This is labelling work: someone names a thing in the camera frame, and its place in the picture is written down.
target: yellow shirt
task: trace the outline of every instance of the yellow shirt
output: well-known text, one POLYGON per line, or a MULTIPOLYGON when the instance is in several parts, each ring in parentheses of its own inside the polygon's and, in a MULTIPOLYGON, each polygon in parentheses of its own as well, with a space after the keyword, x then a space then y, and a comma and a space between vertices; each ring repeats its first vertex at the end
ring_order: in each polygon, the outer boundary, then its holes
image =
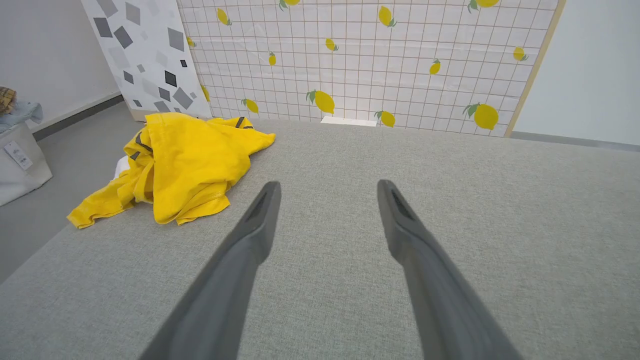
POLYGON ((229 206, 227 190, 249 170, 249 155, 275 134, 254 130, 244 117, 203 121, 181 113, 147 115, 147 125, 124 147, 129 170, 87 197, 67 219, 78 229, 112 217, 135 202, 154 205, 159 224, 178 225, 229 206))

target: lemon print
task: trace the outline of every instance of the lemon print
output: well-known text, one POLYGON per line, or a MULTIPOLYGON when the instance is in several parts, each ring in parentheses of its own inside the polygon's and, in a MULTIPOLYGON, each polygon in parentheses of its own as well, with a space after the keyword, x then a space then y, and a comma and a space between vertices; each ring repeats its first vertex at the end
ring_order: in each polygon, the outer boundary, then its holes
POLYGON ((211 101, 209 98, 209 91, 207 90, 207 88, 204 87, 203 84, 200 84, 200 87, 202 88, 202 92, 204 93, 204 98, 207 99, 207 102, 211 101))
POLYGON ((467 5, 467 10, 471 13, 471 9, 478 10, 478 6, 481 8, 490 8, 497 4, 498 1, 499 0, 471 0, 469 1, 469 5, 467 5))
POLYGON ((335 44, 335 42, 333 42, 333 40, 331 40, 330 38, 326 39, 326 48, 331 50, 331 51, 336 51, 338 49, 338 45, 335 44))
POLYGON ((297 5, 299 2, 300 0, 280 0, 280 3, 278 4, 278 6, 280 7, 281 10, 284 11, 284 9, 286 9, 288 6, 297 5))
POLYGON ((429 73, 431 75, 435 75, 438 74, 438 71, 440 71, 440 60, 436 59, 433 61, 433 65, 429 69, 429 73))
POLYGON ((242 100, 242 105, 245 105, 246 108, 249 109, 250 112, 258 113, 258 105, 256 105, 256 103, 253 102, 253 100, 243 99, 242 100))
POLYGON ((477 103, 475 105, 469 105, 462 113, 467 113, 469 118, 473 116, 476 125, 483 129, 493 130, 493 127, 498 123, 498 112, 495 111, 493 106, 487 104, 477 103))
POLYGON ((375 116, 382 121, 382 123, 388 127, 393 127, 396 124, 396 117, 394 114, 388 111, 378 111, 375 116))
POLYGON ((307 93, 307 99, 314 103, 316 101, 316 106, 320 109, 320 111, 324 111, 325 113, 332 114, 333 108, 335 104, 333 103, 333 99, 329 94, 322 91, 310 91, 307 93))
POLYGON ((528 59, 528 55, 526 55, 524 53, 524 49, 522 49, 521 47, 516 47, 516 49, 513 51, 513 58, 518 60, 518 61, 525 61, 526 59, 528 59))
POLYGON ((380 22, 388 28, 393 28, 397 24, 393 15, 391 15, 391 11, 386 6, 380 7, 378 18, 380 18, 380 22))
POLYGON ((225 13, 225 11, 221 8, 218 8, 218 20, 220 20, 222 24, 227 26, 233 24, 233 22, 227 17, 227 13, 225 13))

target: white wall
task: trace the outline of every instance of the white wall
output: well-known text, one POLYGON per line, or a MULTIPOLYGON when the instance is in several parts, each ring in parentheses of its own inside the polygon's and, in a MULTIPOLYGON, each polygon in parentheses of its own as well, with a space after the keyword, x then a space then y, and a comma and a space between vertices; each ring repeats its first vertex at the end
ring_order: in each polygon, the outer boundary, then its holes
POLYGON ((41 103, 44 126, 119 94, 80 0, 2 1, 0 85, 41 103))
POLYGON ((567 0, 514 131, 640 145, 640 1, 567 0))

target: white basket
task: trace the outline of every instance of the white basket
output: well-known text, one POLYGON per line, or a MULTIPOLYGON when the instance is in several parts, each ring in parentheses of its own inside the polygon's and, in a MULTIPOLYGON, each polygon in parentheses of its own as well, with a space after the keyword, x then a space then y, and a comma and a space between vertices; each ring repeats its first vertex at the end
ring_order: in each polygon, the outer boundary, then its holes
POLYGON ((0 134, 0 206, 41 187, 51 177, 42 150, 27 125, 16 125, 0 134), (27 170, 23 170, 4 150, 12 141, 33 162, 27 170))

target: gray tabletop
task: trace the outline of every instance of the gray tabletop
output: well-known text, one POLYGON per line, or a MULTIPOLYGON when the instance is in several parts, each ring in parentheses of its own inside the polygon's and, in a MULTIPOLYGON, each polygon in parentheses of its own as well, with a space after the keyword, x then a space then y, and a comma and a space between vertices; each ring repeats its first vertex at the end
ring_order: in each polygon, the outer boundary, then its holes
POLYGON ((528 359, 640 353, 640 154, 483 136, 261 122, 231 207, 177 226, 138 204, 66 227, 0 286, 0 357, 138 357, 269 180, 282 205, 240 358, 416 358, 378 179, 393 180, 528 359))

